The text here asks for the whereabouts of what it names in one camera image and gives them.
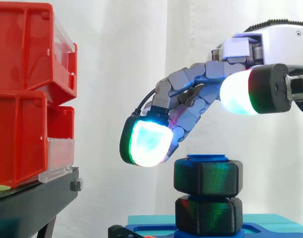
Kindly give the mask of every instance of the white curtain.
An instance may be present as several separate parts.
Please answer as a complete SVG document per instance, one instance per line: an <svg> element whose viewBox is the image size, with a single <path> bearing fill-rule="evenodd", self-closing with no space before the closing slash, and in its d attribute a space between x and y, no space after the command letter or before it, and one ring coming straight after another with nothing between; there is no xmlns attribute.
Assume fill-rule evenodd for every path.
<svg viewBox="0 0 303 238"><path fill-rule="evenodd" d="M204 62L226 37L273 18L303 21L302 0L48 0L78 44L75 166L84 188L57 218L54 237L103 238L128 215L173 214L174 160L225 153L244 164L244 213L303 224L303 115L227 113L215 102L165 164L125 164L125 120L169 73Z"/></svg>

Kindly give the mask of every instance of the hexagonal block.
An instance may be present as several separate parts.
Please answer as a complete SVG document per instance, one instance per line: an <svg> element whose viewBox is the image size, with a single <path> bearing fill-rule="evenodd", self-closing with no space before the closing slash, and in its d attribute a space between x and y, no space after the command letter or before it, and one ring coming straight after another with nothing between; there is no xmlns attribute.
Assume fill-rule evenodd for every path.
<svg viewBox="0 0 303 238"><path fill-rule="evenodd" d="M202 197L236 197L242 190L242 163L203 162L180 159L175 162L174 187Z"/></svg>
<svg viewBox="0 0 303 238"><path fill-rule="evenodd" d="M232 236L242 225L239 198L211 201L184 196L176 201L176 226L181 231L197 236Z"/></svg>

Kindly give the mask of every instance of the stacked storage bins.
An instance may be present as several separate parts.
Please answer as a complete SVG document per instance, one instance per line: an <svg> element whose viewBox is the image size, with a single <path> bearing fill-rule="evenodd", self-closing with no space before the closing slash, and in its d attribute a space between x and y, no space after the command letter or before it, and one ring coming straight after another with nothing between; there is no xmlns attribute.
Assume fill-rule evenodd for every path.
<svg viewBox="0 0 303 238"><path fill-rule="evenodd" d="M71 172L76 56L50 4L0 2L0 185Z"/></svg>

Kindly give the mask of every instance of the blue tray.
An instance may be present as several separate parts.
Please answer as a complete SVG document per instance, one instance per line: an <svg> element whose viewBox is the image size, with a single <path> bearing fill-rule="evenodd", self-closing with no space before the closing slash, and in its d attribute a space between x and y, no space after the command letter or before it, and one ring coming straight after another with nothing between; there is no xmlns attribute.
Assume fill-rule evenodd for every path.
<svg viewBox="0 0 303 238"><path fill-rule="evenodd" d="M129 216L129 226L127 227L141 236L150 235L156 238L178 238L177 236L180 233L187 238L195 237L190 234L185 236L183 232L176 233L177 236L174 236L173 233L177 229L174 224L175 220L174 215ZM243 226L245 238L303 238L302 225L276 214L244 214L243 220L245 224ZM157 224L160 224L160 230L148 232L150 225L159 226ZM240 238L241 234L238 233L237 235L237 237L233 236L233 238Z"/></svg>
<svg viewBox="0 0 303 238"><path fill-rule="evenodd" d="M198 237L186 232L177 230L175 224L142 224L128 225L127 229L132 232L154 232L154 231L175 231L168 235L154 236L155 238L303 238L303 233L277 233L271 232L255 223L244 223L242 229L234 236L223 237Z"/></svg>

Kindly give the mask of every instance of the black shelf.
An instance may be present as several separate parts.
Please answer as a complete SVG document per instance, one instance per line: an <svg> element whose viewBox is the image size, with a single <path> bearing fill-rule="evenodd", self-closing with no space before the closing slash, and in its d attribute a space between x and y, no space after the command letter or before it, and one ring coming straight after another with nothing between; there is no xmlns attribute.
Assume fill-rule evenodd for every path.
<svg viewBox="0 0 303 238"><path fill-rule="evenodd" d="M49 183L36 182L0 192L0 238L49 238L56 215L78 195L78 168Z"/></svg>

